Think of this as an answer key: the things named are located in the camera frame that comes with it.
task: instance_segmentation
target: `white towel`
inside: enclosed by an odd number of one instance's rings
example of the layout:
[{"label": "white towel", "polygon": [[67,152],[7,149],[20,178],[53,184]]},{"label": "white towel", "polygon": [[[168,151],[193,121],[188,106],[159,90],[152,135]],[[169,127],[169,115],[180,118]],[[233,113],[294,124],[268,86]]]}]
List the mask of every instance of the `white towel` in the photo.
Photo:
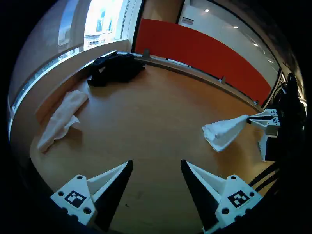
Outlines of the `white towel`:
[{"label": "white towel", "polygon": [[202,127],[206,140],[217,152],[224,150],[243,130],[247,123],[248,115],[235,119],[221,120]]},{"label": "white towel", "polygon": [[54,140],[63,138],[70,126],[75,126],[79,120],[73,114],[88,99],[88,95],[78,90],[68,92],[60,107],[54,112],[38,142],[37,148],[45,152]]}]

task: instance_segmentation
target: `orange wall panel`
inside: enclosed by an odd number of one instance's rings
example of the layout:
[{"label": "orange wall panel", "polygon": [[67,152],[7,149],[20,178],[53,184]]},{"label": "orange wall panel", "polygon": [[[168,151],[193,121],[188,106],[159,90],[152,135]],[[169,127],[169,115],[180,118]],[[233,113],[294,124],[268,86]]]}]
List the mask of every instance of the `orange wall panel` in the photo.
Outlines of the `orange wall panel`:
[{"label": "orange wall panel", "polygon": [[142,19],[136,53],[183,62],[226,82],[262,104],[271,91],[264,77],[242,56],[218,40],[174,23]]}]

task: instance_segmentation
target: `screw hole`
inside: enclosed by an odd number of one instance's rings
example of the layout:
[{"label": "screw hole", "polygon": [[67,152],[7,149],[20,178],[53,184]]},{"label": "screw hole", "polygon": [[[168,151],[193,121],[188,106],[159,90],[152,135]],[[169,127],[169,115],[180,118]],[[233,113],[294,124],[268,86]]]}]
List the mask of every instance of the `screw hole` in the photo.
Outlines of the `screw hole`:
[{"label": "screw hole", "polygon": [[91,214],[91,209],[88,208],[88,207],[84,208],[83,211],[84,211],[84,213],[86,213],[86,214]]},{"label": "screw hole", "polygon": [[77,215],[73,214],[73,215],[71,215],[71,217],[72,217],[74,220],[77,220],[77,221],[78,221]]},{"label": "screw hole", "polygon": [[240,218],[241,218],[241,216],[238,215],[238,216],[236,216],[236,217],[234,218],[234,220],[237,221],[237,220],[239,220]]},{"label": "screw hole", "polygon": [[66,208],[62,208],[62,212],[64,212],[64,213],[68,213],[68,210],[66,209]]},{"label": "screw hole", "polygon": [[221,210],[221,213],[222,214],[228,214],[230,211],[229,211],[229,209],[227,209],[227,208],[223,208],[222,210]]}]

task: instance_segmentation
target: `white wall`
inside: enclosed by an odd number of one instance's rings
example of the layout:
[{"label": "white wall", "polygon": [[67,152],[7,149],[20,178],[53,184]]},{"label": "white wall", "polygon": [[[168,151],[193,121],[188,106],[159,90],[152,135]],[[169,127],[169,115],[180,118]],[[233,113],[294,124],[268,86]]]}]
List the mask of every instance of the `white wall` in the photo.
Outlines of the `white wall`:
[{"label": "white wall", "polygon": [[[266,79],[268,84],[273,87],[278,78],[277,64],[273,64],[272,66],[272,63],[267,61],[268,54],[265,55],[262,50],[259,50],[258,47],[254,46],[250,38],[247,38],[246,35],[241,33],[239,29],[233,28],[234,25],[222,20],[222,17],[217,17],[217,13],[214,11],[219,11],[219,15],[220,11],[224,11],[221,12],[221,14],[227,14],[226,17],[231,17],[232,14],[215,4],[212,6],[211,2],[207,2],[205,0],[194,0],[193,3],[195,3],[195,5],[198,3],[197,6],[200,4],[201,8],[199,8],[199,6],[194,7],[185,4],[179,24],[209,35],[236,51],[255,69],[257,69],[257,71],[259,71],[259,73]],[[182,23],[183,17],[194,20],[193,25]]]},{"label": "white wall", "polygon": [[17,157],[21,165],[26,165],[30,144],[39,131],[35,112],[52,90],[88,62],[112,50],[128,51],[129,48],[128,40],[117,40],[100,45],[73,57],[65,58],[38,77],[25,92],[25,97],[16,110],[9,136],[13,155]]},{"label": "white wall", "polygon": [[147,0],[142,18],[176,23],[183,0]]}]

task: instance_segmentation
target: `crumpled towel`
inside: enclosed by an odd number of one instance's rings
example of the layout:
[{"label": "crumpled towel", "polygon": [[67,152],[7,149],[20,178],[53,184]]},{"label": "crumpled towel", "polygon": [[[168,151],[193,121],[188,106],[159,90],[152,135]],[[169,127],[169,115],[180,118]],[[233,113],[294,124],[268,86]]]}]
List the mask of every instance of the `crumpled towel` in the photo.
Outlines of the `crumpled towel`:
[{"label": "crumpled towel", "polygon": [[60,107],[54,112],[49,123],[38,142],[37,148],[41,152],[45,152],[54,140],[63,138],[69,130],[70,126],[75,126],[79,120],[73,114],[88,99],[88,95],[78,90],[68,92]]},{"label": "crumpled towel", "polygon": [[215,151],[224,150],[243,130],[247,123],[248,115],[242,115],[235,119],[221,120],[202,127],[206,140]]}]

